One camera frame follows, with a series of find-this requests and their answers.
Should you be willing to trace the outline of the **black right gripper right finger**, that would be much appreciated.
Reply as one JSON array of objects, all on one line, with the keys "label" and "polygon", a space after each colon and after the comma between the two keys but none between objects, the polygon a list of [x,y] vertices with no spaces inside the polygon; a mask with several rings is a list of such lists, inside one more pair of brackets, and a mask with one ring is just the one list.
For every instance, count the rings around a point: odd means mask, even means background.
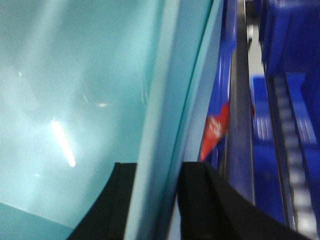
[{"label": "black right gripper right finger", "polygon": [[184,162],[177,201],[183,240],[304,240],[235,191],[205,162]]}]

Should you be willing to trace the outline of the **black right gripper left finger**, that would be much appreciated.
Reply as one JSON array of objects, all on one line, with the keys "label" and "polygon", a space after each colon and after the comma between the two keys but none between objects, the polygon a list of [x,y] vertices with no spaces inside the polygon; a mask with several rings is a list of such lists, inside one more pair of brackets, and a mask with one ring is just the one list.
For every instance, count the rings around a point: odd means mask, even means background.
[{"label": "black right gripper left finger", "polygon": [[136,163],[114,164],[103,190],[69,240],[124,239],[136,168]]}]

